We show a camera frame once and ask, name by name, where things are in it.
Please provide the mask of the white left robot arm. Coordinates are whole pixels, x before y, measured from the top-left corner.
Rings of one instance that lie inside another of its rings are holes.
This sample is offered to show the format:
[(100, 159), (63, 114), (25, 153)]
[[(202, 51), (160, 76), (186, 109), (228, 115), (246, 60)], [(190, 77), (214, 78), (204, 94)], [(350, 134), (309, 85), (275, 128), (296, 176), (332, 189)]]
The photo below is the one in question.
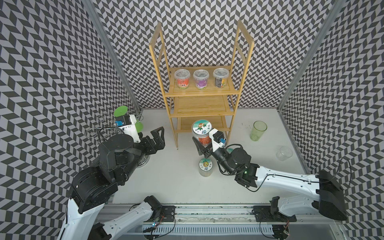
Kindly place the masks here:
[(164, 128), (151, 134), (151, 138), (139, 134), (139, 143), (131, 135), (117, 134), (99, 145), (99, 157), (72, 181), (59, 240), (116, 240), (137, 225), (160, 218), (163, 206), (149, 196), (112, 221), (95, 222), (109, 198), (131, 178), (145, 156), (164, 149)]

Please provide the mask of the small purple seed jar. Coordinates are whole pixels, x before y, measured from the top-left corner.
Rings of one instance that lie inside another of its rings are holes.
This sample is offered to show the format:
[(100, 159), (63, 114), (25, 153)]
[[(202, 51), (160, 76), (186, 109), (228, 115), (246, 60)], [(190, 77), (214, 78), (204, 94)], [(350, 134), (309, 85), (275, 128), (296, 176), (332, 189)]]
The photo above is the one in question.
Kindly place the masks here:
[(207, 70), (196, 70), (194, 71), (193, 77), (195, 80), (196, 88), (203, 90), (208, 85), (209, 72)]

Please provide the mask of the small clear seed jar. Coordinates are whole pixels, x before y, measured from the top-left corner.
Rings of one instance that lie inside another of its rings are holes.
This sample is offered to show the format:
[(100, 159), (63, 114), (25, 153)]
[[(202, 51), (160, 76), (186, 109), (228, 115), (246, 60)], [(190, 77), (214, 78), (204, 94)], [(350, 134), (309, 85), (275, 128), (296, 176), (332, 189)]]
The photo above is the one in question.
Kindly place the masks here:
[(215, 69), (213, 72), (215, 79), (215, 86), (217, 88), (224, 88), (229, 78), (229, 70), (224, 68)]

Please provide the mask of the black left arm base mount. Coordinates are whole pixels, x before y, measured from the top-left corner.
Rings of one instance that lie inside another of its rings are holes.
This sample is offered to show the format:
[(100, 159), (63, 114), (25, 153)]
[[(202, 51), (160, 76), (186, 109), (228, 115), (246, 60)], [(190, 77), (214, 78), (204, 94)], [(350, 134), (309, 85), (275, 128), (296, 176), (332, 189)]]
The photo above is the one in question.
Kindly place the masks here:
[(156, 210), (151, 218), (145, 223), (159, 223), (159, 222), (174, 222), (175, 221), (176, 206), (167, 205), (162, 206), (160, 210)]

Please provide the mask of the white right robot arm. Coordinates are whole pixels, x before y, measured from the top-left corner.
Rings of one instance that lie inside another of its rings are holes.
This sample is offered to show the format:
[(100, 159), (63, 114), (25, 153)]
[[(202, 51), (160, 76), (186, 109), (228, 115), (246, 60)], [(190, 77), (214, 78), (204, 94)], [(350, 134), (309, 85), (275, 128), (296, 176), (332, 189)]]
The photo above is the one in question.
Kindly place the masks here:
[(193, 142), (200, 156), (213, 157), (222, 175), (234, 176), (234, 180), (250, 192), (276, 188), (295, 194), (289, 198), (273, 197), (272, 214), (292, 217), (319, 213), (332, 220), (347, 220), (345, 191), (329, 172), (321, 170), (316, 175), (304, 175), (276, 171), (251, 163), (252, 157), (240, 144), (228, 152), (225, 139), (214, 140), (206, 147), (196, 138)]

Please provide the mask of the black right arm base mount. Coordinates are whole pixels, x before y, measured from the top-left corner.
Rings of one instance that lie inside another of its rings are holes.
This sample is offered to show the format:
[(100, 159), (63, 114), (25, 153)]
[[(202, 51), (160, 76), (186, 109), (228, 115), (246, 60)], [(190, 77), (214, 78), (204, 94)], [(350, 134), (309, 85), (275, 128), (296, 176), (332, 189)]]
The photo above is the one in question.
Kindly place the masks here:
[(279, 223), (288, 223), (296, 222), (297, 218), (295, 215), (287, 217), (279, 212), (278, 202), (280, 197), (273, 197), (270, 201), (269, 206), (253, 206), (252, 214), (256, 218), (256, 222), (279, 222)]

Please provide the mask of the carrot seed container red label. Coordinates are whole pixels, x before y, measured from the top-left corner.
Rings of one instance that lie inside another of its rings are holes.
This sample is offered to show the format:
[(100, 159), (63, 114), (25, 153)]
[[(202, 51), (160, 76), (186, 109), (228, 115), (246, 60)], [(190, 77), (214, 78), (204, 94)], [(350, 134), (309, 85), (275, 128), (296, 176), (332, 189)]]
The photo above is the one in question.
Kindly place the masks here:
[(212, 124), (208, 120), (197, 120), (192, 124), (192, 133), (204, 147), (207, 147), (212, 141), (209, 136), (212, 128)]

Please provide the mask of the red tomato seed container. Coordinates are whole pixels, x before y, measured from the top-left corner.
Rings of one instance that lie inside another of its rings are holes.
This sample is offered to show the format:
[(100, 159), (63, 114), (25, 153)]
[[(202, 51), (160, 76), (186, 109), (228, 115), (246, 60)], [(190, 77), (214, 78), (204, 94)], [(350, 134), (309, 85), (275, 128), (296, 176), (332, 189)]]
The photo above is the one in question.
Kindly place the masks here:
[(179, 69), (175, 71), (174, 77), (180, 89), (187, 89), (189, 87), (191, 74), (188, 70)]

